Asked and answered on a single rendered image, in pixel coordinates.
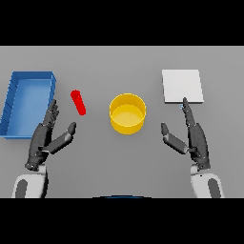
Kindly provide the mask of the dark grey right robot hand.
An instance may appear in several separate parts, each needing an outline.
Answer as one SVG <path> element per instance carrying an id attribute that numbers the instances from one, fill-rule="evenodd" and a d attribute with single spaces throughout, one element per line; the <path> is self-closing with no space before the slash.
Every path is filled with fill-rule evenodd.
<path id="1" fill-rule="evenodd" d="M 199 171 L 208 170 L 211 167 L 211 163 L 207 138 L 200 124 L 195 122 L 192 109 L 186 97 L 183 98 L 182 111 L 185 115 L 188 130 L 188 143 L 170 133 L 167 125 L 161 123 L 163 142 L 178 153 L 188 153 Z"/>

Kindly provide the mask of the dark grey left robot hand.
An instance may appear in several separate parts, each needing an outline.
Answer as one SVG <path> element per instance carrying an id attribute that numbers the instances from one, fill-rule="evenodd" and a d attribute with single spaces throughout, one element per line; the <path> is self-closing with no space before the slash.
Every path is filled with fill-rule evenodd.
<path id="1" fill-rule="evenodd" d="M 52 138 L 56 118 L 59 114 L 56 100 L 53 99 L 47 108 L 44 119 L 34 130 L 30 142 L 28 159 L 25 167 L 37 172 L 41 164 L 43 164 L 50 154 L 55 154 L 68 146 L 75 135 L 76 123 L 72 122 L 68 128 L 57 138 Z"/>

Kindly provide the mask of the red beaker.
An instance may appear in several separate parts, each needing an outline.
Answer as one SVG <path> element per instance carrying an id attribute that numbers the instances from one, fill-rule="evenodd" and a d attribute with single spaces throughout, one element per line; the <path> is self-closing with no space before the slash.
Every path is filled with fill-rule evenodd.
<path id="1" fill-rule="evenodd" d="M 71 99 L 80 115 L 86 114 L 86 107 L 83 102 L 80 90 L 72 90 L 71 91 Z"/>

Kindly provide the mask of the pale square scale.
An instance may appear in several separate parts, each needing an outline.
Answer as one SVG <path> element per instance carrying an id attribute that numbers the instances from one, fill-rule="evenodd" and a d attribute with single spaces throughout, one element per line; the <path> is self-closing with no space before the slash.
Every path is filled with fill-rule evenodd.
<path id="1" fill-rule="evenodd" d="M 181 104 L 184 97 L 189 103 L 204 102 L 199 70 L 163 70 L 162 85 L 167 104 Z"/>

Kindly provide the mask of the yellow bowl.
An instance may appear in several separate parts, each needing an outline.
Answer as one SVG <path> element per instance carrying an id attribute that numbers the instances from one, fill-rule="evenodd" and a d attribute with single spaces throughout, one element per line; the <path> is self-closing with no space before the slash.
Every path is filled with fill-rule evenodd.
<path id="1" fill-rule="evenodd" d="M 109 117 L 113 129 L 124 135 L 139 132 L 145 122 L 147 107 L 134 93 L 121 93 L 109 105 Z"/>

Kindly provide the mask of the blue tray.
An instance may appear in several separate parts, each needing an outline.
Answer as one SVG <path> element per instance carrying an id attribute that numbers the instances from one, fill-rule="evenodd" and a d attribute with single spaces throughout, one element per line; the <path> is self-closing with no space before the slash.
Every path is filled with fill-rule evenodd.
<path id="1" fill-rule="evenodd" d="M 13 71 L 0 117 L 0 137 L 31 139 L 54 98 L 52 71 Z"/>

